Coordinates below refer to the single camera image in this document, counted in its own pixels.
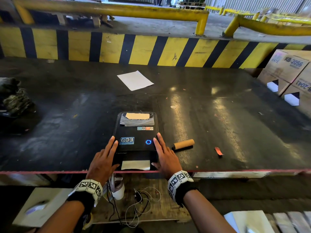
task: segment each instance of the red table edge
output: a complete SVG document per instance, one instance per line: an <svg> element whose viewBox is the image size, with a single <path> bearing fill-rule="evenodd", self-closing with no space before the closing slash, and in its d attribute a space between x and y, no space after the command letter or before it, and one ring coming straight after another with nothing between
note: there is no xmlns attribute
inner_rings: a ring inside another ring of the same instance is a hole
<svg viewBox="0 0 311 233"><path fill-rule="evenodd" d="M0 174L75 174L75 173L87 173L87 170L82 171L0 171ZM115 173L158 173L158 170L154 171L115 171ZM311 169L246 169L246 170L187 170L187 172L311 172Z"/></svg>

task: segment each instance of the blue sticker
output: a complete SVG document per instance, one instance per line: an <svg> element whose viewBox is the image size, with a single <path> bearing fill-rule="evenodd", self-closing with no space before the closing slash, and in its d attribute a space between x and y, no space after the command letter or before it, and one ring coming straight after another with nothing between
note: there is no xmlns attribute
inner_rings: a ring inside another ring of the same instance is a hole
<svg viewBox="0 0 311 233"><path fill-rule="evenodd" d="M121 137L120 138L120 145L133 145L134 144L134 137Z"/></svg>

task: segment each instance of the paper roll core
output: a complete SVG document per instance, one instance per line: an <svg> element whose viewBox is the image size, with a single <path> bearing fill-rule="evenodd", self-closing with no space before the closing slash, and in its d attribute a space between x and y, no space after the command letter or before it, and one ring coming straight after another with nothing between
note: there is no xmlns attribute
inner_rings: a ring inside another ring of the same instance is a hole
<svg viewBox="0 0 311 233"><path fill-rule="evenodd" d="M178 149L185 148L185 147L192 146L192 145L194 145L194 140L190 139L187 141L181 141L181 142L174 143L174 149L178 150Z"/></svg>

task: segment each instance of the yellow and black striped wall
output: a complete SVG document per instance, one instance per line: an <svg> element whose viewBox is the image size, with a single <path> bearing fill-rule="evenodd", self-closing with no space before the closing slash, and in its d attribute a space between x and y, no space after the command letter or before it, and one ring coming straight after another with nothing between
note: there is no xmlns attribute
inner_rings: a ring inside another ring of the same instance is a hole
<svg viewBox="0 0 311 233"><path fill-rule="evenodd" d="M0 27L0 54L151 66L264 68L276 49L311 45Z"/></svg>

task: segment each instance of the table surface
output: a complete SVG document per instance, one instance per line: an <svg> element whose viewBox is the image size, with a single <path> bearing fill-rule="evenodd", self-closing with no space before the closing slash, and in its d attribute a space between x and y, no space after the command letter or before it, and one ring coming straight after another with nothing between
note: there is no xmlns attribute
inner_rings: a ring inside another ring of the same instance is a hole
<svg viewBox="0 0 311 233"><path fill-rule="evenodd" d="M136 70L154 85L117 77ZM187 171L311 170L311 121L241 69L5 58L0 72L36 104L0 119L0 172L87 172L121 111L156 112L170 147L194 139L176 153Z"/></svg>

